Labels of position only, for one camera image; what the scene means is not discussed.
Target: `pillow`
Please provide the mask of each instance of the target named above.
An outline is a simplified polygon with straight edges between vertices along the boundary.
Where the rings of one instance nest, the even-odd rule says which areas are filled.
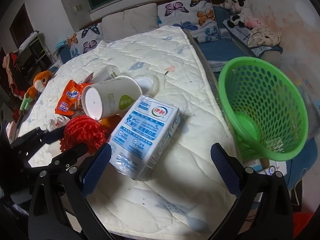
[[[157,5],[150,3],[108,15],[102,19],[102,28],[107,43],[153,31],[159,28]]]
[[[230,32],[226,29],[226,27],[223,25],[223,21],[225,19],[230,19],[230,12],[221,8],[219,5],[213,6],[214,15],[216,17],[216,22],[219,28],[219,33],[221,35],[221,38],[225,39],[231,39]]]
[[[71,57],[77,57],[97,47],[103,40],[101,23],[91,25],[67,38]]]
[[[158,6],[159,27],[190,31],[197,43],[220,40],[211,0],[176,0]]]

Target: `ovaltine logo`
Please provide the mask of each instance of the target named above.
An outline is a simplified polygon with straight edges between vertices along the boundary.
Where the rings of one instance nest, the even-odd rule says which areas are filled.
[[[69,99],[76,98],[79,94],[79,91],[76,88],[71,89],[70,91],[67,92],[67,97]]]
[[[152,109],[152,114],[157,117],[165,116],[167,114],[167,112],[168,112],[168,110],[162,106],[158,106],[158,107]]]

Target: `butterfly pillow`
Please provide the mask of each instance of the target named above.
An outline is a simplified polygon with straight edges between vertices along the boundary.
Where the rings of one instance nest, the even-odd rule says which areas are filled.
[[[91,25],[84,30],[73,33],[67,38],[71,57],[74,58],[95,49],[102,40],[103,33],[101,23]]]
[[[199,43],[221,38],[211,0],[176,0],[157,9],[159,27],[170,25],[188,30]]]

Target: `paper cup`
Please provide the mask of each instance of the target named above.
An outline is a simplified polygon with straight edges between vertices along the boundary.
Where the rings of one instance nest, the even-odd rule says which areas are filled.
[[[127,112],[141,95],[141,88],[134,79],[119,76],[85,87],[81,103],[87,116],[100,120]]]

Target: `orange snack packet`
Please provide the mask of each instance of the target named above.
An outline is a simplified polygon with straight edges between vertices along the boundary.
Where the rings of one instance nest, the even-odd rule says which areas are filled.
[[[66,85],[63,94],[55,109],[56,114],[71,116],[76,110],[82,110],[81,95],[83,89],[91,85],[90,83],[77,84],[75,81],[70,80]]]

